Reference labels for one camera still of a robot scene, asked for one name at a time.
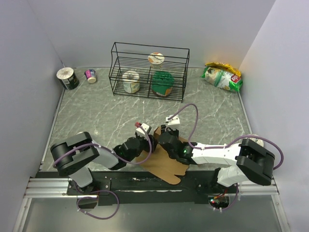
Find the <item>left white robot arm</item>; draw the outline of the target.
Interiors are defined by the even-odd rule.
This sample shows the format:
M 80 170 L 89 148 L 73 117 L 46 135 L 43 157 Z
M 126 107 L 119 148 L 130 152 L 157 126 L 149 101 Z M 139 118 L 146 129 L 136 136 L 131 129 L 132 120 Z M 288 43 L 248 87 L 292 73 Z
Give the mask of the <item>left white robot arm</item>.
M 100 146 L 88 132 L 81 132 L 62 142 L 53 144 L 50 148 L 54 159 L 53 167 L 62 177 L 72 179 L 79 192 L 91 194 L 99 189 L 99 184 L 94 180 L 87 164 L 95 162 L 109 170 L 119 170 L 128 163 L 133 164 L 133 159 L 145 151 L 153 153 L 158 142 L 153 135 L 128 138 L 121 145 L 113 149 Z

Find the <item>brown cardboard box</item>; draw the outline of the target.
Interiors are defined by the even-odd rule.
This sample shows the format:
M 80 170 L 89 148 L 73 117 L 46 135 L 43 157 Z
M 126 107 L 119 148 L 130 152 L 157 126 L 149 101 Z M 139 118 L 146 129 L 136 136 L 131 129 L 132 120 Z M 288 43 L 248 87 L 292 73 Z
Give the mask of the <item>brown cardboard box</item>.
M 167 151 L 159 144 L 147 161 L 139 164 L 139 166 L 172 185 L 177 185 L 181 182 L 179 176 L 184 176 L 189 167 L 175 159 L 171 159 Z

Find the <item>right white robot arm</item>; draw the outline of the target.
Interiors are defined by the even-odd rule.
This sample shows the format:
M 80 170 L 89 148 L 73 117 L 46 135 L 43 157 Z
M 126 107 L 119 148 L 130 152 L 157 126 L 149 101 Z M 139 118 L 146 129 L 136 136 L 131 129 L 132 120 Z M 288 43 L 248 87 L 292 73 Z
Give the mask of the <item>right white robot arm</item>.
M 231 146 L 190 145 L 168 130 L 159 135 L 158 143 L 171 159 L 185 165 L 226 165 L 226 168 L 216 170 L 211 180 L 215 192 L 223 192 L 227 187 L 247 180 L 261 186 L 271 185 L 275 155 L 251 139 L 244 138 L 241 143 Z

